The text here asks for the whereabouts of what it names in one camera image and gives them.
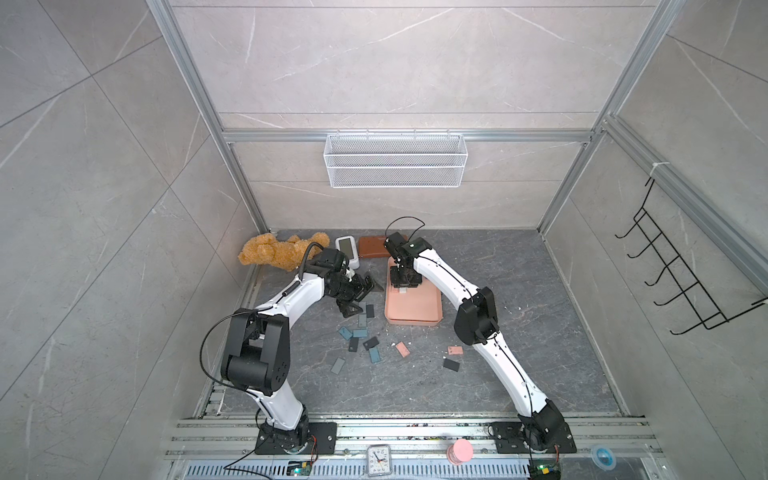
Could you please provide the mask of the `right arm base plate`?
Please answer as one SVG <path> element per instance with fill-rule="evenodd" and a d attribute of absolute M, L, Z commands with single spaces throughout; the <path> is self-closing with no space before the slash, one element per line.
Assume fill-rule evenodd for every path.
<path fill-rule="evenodd" d="M 492 422 L 489 432 L 500 454 L 575 454 L 575 444 L 570 426 L 563 423 L 557 428 L 544 431 L 526 426 L 520 421 Z"/>

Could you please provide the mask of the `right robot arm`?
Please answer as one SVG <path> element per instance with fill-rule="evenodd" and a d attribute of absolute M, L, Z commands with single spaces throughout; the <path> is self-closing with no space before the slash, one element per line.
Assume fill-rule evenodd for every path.
<path fill-rule="evenodd" d="M 504 386 L 521 422 L 520 437 L 529 450 L 563 452 L 572 438 L 570 428 L 558 407 L 534 383 L 509 348 L 499 327 L 492 290 L 463 278 L 416 232 L 405 237 L 387 231 L 383 245 L 395 262 L 390 279 L 396 287 L 413 286 L 427 279 L 456 308 L 456 336 L 480 354 Z"/>

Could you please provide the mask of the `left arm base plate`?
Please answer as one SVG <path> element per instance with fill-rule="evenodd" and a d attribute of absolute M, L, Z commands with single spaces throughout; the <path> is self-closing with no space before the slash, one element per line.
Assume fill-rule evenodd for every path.
<path fill-rule="evenodd" d="M 335 452 L 338 424 L 334 422 L 299 423 L 294 430 L 263 425 L 255 446 L 256 455 L 310 454 Z"/>

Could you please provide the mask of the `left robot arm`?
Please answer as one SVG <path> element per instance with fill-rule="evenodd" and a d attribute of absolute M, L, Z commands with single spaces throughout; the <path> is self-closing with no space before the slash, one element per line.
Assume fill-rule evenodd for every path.
<path fill-rule="evenodd" d="M 325 297 L 335 300 L 343 317 L 355 316 L 362 312 L 359 302 L 381 289 L 370 274 L 355 272 L 344 252 L 311 242 L 287 287 L 257 308 L 240 308 L 219 321 L 229 323 L 220 376 L 203 373 L 251 397 L 265 415 L 264 437 L 297 454 L 312 437 L 306 407 L 287 382 L 291 327 Z"/>

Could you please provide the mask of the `pink storage tray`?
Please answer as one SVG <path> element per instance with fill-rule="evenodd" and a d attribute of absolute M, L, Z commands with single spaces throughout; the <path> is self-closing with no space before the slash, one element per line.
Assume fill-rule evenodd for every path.
<path fill-rule="evenodd" d="M 408 288 L 406 294 L 399 293 L 386 279 L 384 315 L 394 325 L 436 326 L 443 319 L 442 298 L 439 289 L 424 279 L 417 288 Z"/>

